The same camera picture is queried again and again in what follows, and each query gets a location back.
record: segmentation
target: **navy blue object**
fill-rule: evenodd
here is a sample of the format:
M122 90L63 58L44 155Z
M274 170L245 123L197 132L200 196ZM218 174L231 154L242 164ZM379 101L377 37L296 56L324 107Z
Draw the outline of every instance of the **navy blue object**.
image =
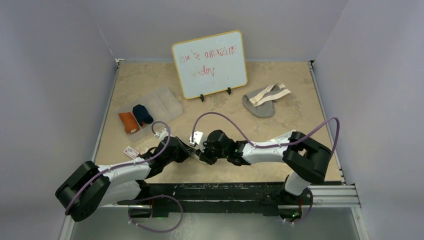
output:
M138 104L137 106L133 107L132 114L134 114L134 117L140 126L143 126L143 123L153 123L153 117L149 114L146 107L143 105Z

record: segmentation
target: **whiteboard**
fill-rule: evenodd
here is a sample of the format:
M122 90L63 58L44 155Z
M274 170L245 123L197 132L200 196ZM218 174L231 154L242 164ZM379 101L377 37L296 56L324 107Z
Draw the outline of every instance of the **whiteboard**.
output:
M240 31L175 43L172 55L185 99L248 83Z

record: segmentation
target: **red and white label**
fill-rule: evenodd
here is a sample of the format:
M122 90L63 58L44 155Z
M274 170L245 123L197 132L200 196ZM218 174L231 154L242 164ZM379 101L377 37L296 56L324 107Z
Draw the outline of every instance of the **red and white label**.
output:
M136 151L134 148L130 146L127 146L125 150L123 151L123 153L132 159L135 159L140 154L138 151Z

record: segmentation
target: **beige marble surface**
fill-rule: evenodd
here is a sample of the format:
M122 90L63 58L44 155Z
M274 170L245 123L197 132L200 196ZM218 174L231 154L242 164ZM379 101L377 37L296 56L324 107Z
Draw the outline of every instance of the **beige marble surface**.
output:
M101 136L97 165L109 165L131 160L123 153L127 146L144 153L155 147L159 139L153 135L131 142L124 133L115 110L152 90L168 86L183 108L183 114L169 122L173 136L188 142L196 118L209 111L220 112L236 122L246 135L255 142L263 142L290 130L309 133L323 120L320 103L306 62L248 62L248 83L235 88L232 94L219 92L200 99L186 100L173 63L125 62L119 70L110 108ZM276 113L270 118L258 118L242 105L242 96L255 89L274 83L284 83L292 91L274 103ZM224 118L217 115L203 117L196 130L210 133L221 129L234 140L242 140L239 132ZM327 129L323 127L312 136L331 148ZM163 172L147 180L149 183L201 183L201 182L271 182L284 181L292 170L283 163L265 162L251 166L234 166L225 159L214 165L194 159L183 163L171 163ZM333 157L328 166L328 181L341 179Z

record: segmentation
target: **orange object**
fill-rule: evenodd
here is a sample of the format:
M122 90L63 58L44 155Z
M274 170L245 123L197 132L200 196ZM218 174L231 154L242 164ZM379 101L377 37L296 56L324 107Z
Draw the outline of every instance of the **orange object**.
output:
M134 116L131 114L131 112L121 112L118 113L119 119L122 121L123 125L125 126L125 132L127 134L133 134L140 130L139 124L137 123Z

